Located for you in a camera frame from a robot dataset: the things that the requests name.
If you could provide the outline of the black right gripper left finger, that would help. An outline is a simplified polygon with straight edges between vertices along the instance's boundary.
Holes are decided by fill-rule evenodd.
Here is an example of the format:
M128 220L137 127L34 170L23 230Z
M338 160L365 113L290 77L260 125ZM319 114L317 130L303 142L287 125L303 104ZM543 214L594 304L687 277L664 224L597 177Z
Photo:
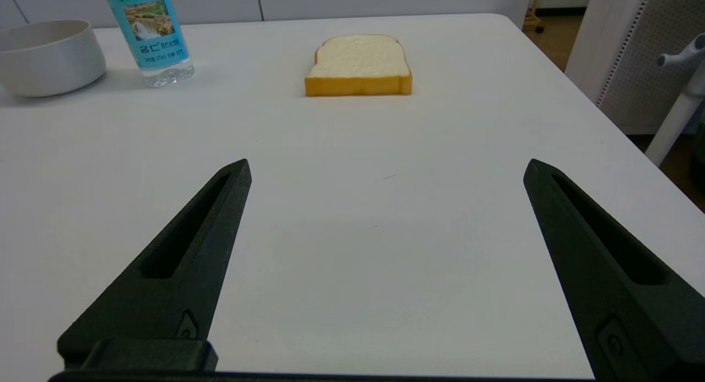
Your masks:
M103 339L205 340L251 183L245 159L211 177L61 334L66 367Z

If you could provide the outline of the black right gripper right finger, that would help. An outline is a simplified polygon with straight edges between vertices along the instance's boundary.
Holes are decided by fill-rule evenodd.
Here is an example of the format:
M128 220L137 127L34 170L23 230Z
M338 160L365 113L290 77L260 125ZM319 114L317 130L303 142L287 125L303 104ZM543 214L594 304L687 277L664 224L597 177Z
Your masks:
M564 172L523 183L595 379L702 381L703 295Z

